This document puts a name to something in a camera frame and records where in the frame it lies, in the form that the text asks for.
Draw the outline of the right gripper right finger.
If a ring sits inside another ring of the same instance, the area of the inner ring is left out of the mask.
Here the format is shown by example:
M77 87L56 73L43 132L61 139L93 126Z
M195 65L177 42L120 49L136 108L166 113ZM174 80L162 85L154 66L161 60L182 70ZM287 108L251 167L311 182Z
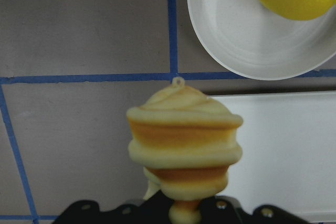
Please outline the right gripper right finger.
M200 204L201 223L236 223L236 212L232 203L223 197L210 197Z

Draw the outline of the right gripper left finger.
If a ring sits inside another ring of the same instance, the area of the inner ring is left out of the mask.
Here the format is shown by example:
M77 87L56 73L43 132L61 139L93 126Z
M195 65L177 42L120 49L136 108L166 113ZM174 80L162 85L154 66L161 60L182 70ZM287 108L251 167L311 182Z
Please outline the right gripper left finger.
M169 211L173 203L174 200L158 191L141 205L144 220L146 223L171 223Z

